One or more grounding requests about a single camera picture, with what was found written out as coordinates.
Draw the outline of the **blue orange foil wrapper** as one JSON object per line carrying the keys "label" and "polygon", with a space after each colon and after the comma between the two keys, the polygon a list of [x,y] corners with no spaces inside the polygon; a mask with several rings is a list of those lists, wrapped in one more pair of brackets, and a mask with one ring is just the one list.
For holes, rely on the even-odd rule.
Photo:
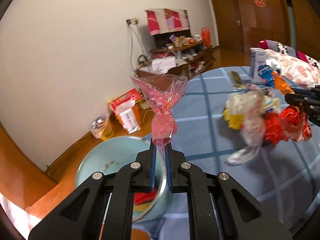
{"label": "blue orange foil wrapper", "polygon": [[278,71],[272,69],[269,65],[258,67],[258,76],[273,89],[279,90],[283,95],[294,94],[295,92],[289,84],[282,78]]}

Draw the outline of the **pink clear plastic wrapper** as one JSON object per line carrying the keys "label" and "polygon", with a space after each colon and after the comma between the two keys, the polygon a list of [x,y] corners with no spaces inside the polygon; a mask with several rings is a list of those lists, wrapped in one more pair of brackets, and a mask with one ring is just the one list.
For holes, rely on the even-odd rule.
{"label": "pink clear plastic wrapper", "polygon": [[183,75],[161,74],[131,77],[131,80],[141,89],[146,102],[155,114],[151,122],[152,142],[164,152],[178,130],[172,109],[181,100],[188,79]]}

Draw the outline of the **clear plastic bag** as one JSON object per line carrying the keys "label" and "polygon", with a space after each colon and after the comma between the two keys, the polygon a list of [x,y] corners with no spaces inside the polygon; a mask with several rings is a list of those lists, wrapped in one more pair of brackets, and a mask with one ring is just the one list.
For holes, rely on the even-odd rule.
{"label": "clear plastic bag", "polygon": [[252,161],[264,143],[264,115],[281,112],[281,101],[269,90],[247,90],[243,93],[229,94],[226,107],[230,115],[243,114],[243,128],[240,135],[246,146],[227,158],[229,165],[242,165]]}

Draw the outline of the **red plastic bag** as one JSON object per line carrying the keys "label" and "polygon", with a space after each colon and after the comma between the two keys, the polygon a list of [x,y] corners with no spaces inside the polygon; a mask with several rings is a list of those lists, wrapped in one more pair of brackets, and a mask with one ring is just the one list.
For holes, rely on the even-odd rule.
{"label": "red plastic bag", "polygon": [[157,195],[157,191],[157,188],[154,187],[153,190],[149,193],[136,192],[134,194],[134,204],[142,205],[153,201]]}

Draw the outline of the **pink heart pillow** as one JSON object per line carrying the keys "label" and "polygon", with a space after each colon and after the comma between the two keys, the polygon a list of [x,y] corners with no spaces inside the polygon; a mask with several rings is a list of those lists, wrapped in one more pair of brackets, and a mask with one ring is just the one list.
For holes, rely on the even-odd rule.
{"label": "pink heart pillow", "polygon": [[278,52],[267,49],[266,64],[272,69],[278,70],[287,79],[295,82],[303,88],[319,85],[319,69],[289,55],[281,55]]}

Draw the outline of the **red foil wrapper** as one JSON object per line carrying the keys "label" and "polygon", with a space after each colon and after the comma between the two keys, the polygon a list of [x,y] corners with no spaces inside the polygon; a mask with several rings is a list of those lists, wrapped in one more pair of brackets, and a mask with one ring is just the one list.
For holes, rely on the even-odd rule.
{"label": "red foil wrapper", "polygon": [[289,105],[280,114],[264,115],[264,140],[276,145],[281,140],[308,141],[312,137],[308,115],[299,107]]}

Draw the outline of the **red cardboard box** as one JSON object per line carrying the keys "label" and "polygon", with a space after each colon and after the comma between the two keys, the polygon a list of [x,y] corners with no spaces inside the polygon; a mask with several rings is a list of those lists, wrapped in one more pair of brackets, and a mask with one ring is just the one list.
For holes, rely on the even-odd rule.
{"label": "red cardboard box", "polygon": [[139,94],[135,88],[133,88],[121,96],[109,101],[108,105],[115,115],[120,114],[121,111],[117,110],[117,108],[119,108],[122,104],[125,104],[125,106],[131,108],[135,114],[138,114],[139,109],[136,106],[136,103],[138,103],[142,98],[143,96]]}

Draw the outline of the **white tall carton box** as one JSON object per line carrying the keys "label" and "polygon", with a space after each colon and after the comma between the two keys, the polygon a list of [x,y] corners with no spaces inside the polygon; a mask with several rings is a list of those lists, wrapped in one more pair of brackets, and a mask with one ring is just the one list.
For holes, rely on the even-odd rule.
{"label": "white tall carton box", "polygon": [[263,84],[264,81],[258,75],[258,68],[266,64],[266,51],[260,48],[250,48],[250,54],[251,83]]}

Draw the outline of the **black white cow pillow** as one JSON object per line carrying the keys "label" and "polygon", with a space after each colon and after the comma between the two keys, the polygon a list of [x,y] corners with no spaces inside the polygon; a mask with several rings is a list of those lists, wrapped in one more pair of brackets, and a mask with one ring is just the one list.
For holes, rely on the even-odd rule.
{"label": "black white cow pillow", "polygon": [[312,57],[296,50],[295,48],[283,45],[280,42],[272,41],[272,40],[261,40],[259,42],[258,48],[270,49],[270,50],[275,51],[281,55],[289,55],[289,56],[298,58],[302,61],[307,62],[308,64],[312,65],[313,67],[316,67],[319,69],[319,61],[318,60],[313,59]]}

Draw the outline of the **black yellow snack packet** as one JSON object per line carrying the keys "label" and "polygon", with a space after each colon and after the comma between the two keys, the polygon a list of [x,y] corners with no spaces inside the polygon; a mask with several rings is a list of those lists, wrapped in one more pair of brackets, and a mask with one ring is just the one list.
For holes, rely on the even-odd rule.
{"label": "black yellow snack packet", "polygon": [[233,85],[234,90],[240,90],[240,89],[246,88],[245,83],[240,78],[240,75],[237,72],[230,70],[228,72],[228,76],[229,76],[229,79]]}

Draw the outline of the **yellow crumpled wrapper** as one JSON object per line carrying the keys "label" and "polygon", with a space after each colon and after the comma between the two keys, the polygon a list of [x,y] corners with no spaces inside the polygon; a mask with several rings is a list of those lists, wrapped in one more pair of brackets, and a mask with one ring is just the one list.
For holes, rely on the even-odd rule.
{"label": "yellow crumpled wrapper", "polygon": [[228,113],[228,109],[225,108],[222,112],[223,119],[225,122],[227,122],[227,125],[229,128],[233,130],[240,130],[243,128],[244,123],[244,115],[243,114],[237,114],[237,115],[230,115]]}

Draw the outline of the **blue plaid bed sheet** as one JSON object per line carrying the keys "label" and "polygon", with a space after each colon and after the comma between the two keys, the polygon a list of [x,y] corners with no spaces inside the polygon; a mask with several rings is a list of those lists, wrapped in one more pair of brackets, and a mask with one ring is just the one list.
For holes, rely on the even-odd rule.
{"label": "blue plaid bed sheet", "polygon": [[172,146],[205,171],[227,172],[255,196],[291,232],[296,232],[319,204],[319,128],[308,141],[247,146],[237,116],[226,113],[236,93],[232,73],[250,81],[248,67],[205,72],[188,83],[172,110],[178,132]]}

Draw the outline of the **white box on cabinet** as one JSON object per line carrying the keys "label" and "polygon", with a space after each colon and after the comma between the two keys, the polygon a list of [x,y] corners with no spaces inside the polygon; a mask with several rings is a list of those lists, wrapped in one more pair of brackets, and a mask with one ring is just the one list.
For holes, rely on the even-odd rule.
{"label": "white box on cabinet", "polygon": [[160,59],[154,59],[151,62],[151,72],[156,74],[164,74],[169,69],[176,67],[176,57],[164,57]]}

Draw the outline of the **wooden tv cabinet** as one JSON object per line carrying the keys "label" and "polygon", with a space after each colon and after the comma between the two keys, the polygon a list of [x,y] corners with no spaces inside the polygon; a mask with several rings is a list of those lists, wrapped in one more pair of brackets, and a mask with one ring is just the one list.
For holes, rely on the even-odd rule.
{"label": "wooden tv cabinet", "polygon": [[199,35],[191,35],[190,30],[176,31],[154,35],[153,39],[156,47],[148,52],[150,58],[141,55],[138,59],[137,77],[161,75],[151,72],[151,62],[170,56],[176,57],[176,67],[164,74],[184,75],[190,80],[213,68],[216,60],[214,47],[211,45],[207,48],[204,45],[201,32]]}

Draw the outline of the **red double happiness sticker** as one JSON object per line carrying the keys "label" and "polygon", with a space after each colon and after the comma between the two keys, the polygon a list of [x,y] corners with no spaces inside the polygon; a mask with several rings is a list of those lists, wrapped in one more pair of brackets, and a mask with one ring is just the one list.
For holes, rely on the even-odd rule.
{"label": "red double happiness sticker", "polygon": [[259,8],[265,8],[266,7],[265,0],[253,0],[253,2]]}

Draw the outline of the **brown wooden door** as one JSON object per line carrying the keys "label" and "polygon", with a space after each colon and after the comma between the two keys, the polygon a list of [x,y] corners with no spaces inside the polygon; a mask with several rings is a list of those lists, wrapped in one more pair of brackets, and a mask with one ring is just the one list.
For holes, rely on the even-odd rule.
{"label": "brown wooden door", "polygon": [[212,0],[219,46],[223,49],[244,51],[238,0]]}

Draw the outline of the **orange plastic container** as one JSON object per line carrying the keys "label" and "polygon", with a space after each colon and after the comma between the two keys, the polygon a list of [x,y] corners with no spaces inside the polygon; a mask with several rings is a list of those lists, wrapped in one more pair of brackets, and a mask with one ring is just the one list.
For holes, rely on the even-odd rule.
{"label": "orange plastic container", "polygon": [[210,29],[208,27],[203,27],[201,29],[201,36],[204,40],[204,45],[208,48],[211,46]]}

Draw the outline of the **pink white patchwork cloth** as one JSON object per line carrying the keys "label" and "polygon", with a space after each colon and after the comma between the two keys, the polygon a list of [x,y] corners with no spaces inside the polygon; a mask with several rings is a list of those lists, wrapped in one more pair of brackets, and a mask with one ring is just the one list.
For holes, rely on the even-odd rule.
{"label": "pink white patchwork cloth", "polygon": [[147,24],[151,36],[189,30],[188,13],[184,9],[147,9]]}

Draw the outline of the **wall power socket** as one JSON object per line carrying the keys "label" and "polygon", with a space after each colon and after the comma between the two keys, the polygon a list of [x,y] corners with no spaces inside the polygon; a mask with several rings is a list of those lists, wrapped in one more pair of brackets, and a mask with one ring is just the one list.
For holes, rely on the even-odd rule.
{"label": "wall power socket", "polygon": [[139,23],[138,18],[131,18],[126,20],[127,25],[137,25]]}

